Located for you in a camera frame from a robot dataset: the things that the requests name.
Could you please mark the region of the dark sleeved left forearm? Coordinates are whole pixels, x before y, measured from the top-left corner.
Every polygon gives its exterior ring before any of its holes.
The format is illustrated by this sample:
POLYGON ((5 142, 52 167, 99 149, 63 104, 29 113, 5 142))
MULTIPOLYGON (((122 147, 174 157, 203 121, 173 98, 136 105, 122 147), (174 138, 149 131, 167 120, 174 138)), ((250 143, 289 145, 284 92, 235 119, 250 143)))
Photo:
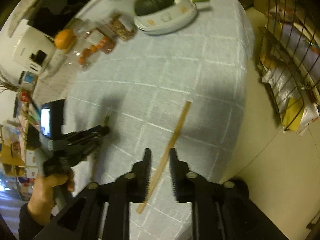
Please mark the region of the dark sleeved left forearm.
POLYGON ((24 204, 20 209, 19 239, 34 239, 53 218, 51 211, 50 205, 24 204))

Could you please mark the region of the person's left hand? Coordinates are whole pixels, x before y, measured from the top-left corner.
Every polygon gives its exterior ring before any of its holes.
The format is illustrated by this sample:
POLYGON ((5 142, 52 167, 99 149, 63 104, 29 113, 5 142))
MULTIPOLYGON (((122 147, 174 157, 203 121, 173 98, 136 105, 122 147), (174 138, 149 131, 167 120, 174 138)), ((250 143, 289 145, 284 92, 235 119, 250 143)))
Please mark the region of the person's left hand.
POLYGON ((51 211, 55 207, 54 191, 56 186, 66 185, 69 192, 74 192, 74 172, 72 169, 66 174, 52 174, 43 177, 39 172, 34 183, 33 194, 28 203, 28 212, 32 219, 41 226, 51 220, 51 211))

